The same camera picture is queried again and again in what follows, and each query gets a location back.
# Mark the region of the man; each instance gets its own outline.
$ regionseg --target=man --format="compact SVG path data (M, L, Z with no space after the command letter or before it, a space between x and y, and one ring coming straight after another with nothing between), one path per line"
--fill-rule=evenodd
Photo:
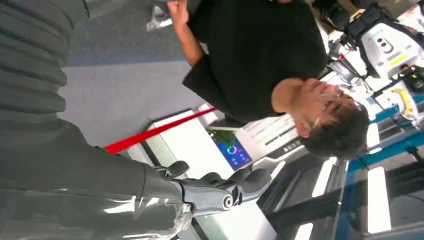
M188 0L168 3L192 66L186 87L241 122L290 114L302 143L318 156L349 158L365 146L366 109L314 79L327 56L304 1L203 0L191 16L187 6Z

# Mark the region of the silver bolt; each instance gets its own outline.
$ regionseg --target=silver bolt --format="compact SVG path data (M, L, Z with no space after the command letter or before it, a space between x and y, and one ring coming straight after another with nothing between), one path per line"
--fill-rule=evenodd
M227 211L233 206L233 197L230 194L226 194L222 199L222 208Z

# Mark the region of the dark hair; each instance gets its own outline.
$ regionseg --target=dark hair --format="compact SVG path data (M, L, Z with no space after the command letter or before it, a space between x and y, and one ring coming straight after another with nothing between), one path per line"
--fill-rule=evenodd
M309 138L301 137L300 142L318 157L348 160L366 148L370 125L368 112L361 105L337 114L336 118L337 122L314 129Z

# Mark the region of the man's arm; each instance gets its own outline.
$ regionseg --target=man's arm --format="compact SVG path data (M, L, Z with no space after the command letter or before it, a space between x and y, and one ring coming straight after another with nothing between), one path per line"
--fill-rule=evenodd
M190 66L194 67L205 55L203 48L200 46L187 24L176 28L175 32L179 42L181 43L185 59Z
M184 53L188 64L194 67L205 55L205 52L187 25L187 22L189 21L187 0L169 2L168 8L172 17L172 24L175 29L176 36L181 43L182 52Z

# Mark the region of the black t-shirt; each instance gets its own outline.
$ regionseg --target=black t-shirt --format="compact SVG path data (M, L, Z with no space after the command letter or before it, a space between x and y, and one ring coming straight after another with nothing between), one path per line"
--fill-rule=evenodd
M184 85L239 121L276 116L274 87L286 78L316 78L326 65L320 31L302 0L204 0L189 25L209 55Z

